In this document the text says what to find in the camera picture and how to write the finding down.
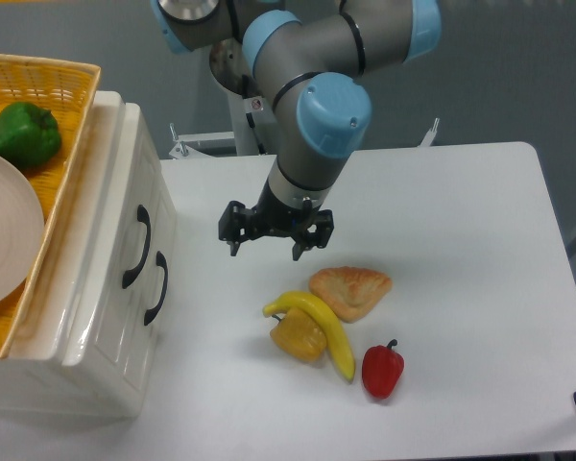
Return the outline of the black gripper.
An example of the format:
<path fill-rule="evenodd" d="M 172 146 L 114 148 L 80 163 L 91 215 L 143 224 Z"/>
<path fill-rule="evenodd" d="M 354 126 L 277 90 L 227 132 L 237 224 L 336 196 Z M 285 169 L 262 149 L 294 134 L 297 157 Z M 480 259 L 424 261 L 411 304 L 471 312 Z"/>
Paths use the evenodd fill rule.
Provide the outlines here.
<path fill-rule="evenodd" d="M 291 237 L 294 261 L 314 248 L 324 249 L 333 231 L 330 209 L 320 210 L 309 197 L 299 199 L 296 207 L 288 206 L 268 184 L 264 185 L 253 209 L 230 201 L 218 222 L 218 238 L 228 244 L 231 256 L 237 256 L 246 241 L 262 236 Z"/>

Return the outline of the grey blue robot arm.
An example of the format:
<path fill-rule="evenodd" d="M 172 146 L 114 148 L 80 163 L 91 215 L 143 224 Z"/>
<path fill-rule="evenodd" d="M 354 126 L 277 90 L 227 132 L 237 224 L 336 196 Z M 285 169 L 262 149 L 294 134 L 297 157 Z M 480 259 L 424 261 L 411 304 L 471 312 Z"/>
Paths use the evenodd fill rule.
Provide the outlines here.
<path fill-rule="evenodd" d="M 334 15 L 307 25 L 281 1 L 155 1 L 152 10 L 176 52 L 237 41 L 279 126 L 279 151 L 257 204 L 229 203 L 220 239 L 237 252 L 246 241 L 288 237 L 294 257 L 325 247 L 334 223 L 324 199 L 372 118 L 356 80 L 434 50 L 438 4 L 343 1 Z"/>

